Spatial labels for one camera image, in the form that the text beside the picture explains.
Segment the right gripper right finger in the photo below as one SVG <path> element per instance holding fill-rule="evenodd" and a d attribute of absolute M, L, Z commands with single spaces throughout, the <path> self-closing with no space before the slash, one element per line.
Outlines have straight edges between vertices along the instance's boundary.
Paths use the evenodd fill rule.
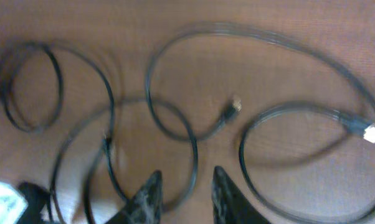
<path fill-rule="evenodd" d="M 221 166 L 214 168 L 211 199 L 215 224 L 270 224 Z"/>

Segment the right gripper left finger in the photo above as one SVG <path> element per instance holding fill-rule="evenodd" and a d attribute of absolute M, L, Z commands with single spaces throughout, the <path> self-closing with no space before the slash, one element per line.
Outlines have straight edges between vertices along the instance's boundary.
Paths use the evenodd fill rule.
<path fill-rule="evenodd" d="M 157 224 L 161 222 L 163 178 L 154 171 L 133 198 L 106 224 Z"/>

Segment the black USB cable thin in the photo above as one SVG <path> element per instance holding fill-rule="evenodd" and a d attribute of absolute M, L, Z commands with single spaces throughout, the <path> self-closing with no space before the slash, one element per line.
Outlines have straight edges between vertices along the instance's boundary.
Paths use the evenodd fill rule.
<path fill-rule="evenodd" d="M 333 70 L 335 70 L 342 77 L 345 77 L 347 81 L 357 89 L 360 95 L 370 104 L 375 112 L 375 97 L 371 92 L 363 85 L 363 83 L 350 71 L 346 66 L 339 63 L 332 57 L 324 54 L 321 51 L 318 51 L 314 48 L 311 48 L 305 44 L 299 43 L 289 37 L 286 37 L 282 34 L 275 33 L 269 30 L 257 29 L 254 27 L 246 27 L 241 24 L 234 24 L 228 22 L 206 22 L 203 24 L 193 24 L 188 29 L 183 29 L 181 32 L 176 34 L 170 40 L 165 42 L 162 46 L 154 51 L 152 56 L 149 59 L 148 66 L 146 69 L 145 76 L 145 97 L 148 105 L 148 109 L 156 123 L 157 127 L 162 130 L 163 133 L 168 135 L 170 138 L 177 141 L 187 141 L 193 144 L 196 144 L 198 141 L 204 141 L 216 132 L 220 130 L 227 122 L 227 120 L 234 116 L 236 109 L 232 106 L 227 107 L 226 111 L 223 112 L 219 121 L 213 125 L 206 133 L 196 137 L 191 130 L 187 128 L 187 136 L 180 136 L 168 128 L 166 128 L 161 120 L 158 118 L 154 110 L 154 101 L 151 96 L 151 77 L 156 68 L 156 64 L 161 56 L 174 44 L 179 41 L 193 38 L 199 35 L 232 35 L 237 37 L 248 37 L 255 40 L 261 40 L 269 44 L 285 47 L 286 49 L 295 50 L 297 52 L 309 55 Z M 289 101 L 287 103 L 282 103 L 281 105 L 274 106 L 259 115 L 257 115 L 243 130 L 242 137 L 239 144 L 239 163 L 240 168 L 243 174 L 243 177 L 246 181 L 246 184 L 249 186 L 249 189 L 253 195 L 265 205 L 269 210 L 278 214 L 279 216 L 297 223 L 312 223 L 311 219 L 289 213 L 286 210 L 283 210 L 276 205 L 272 204 L 265 197 L 260 195 L 257 189 L 254 186 L 254 183 L 251 181 L 244 160 L 244 147 L 245 140 L 251 130 L 256 128 L 260 123 L 274 118 L 276 116 L 283 115 L 285 113 L 292 113 L 297 111 L 309 111 L 314 113 L 323 114 L 328 116 L 338 122 L 340 122 L 350 134 L 355 134 L 362 136 L 368 142 L 375 144 L 375 123 L 372 123 L 360 116 L 355 114 L 346 113 L 343 111 L 332 110 L 324 106 L 316 105 L 312 102 L 307 101 Z"/>

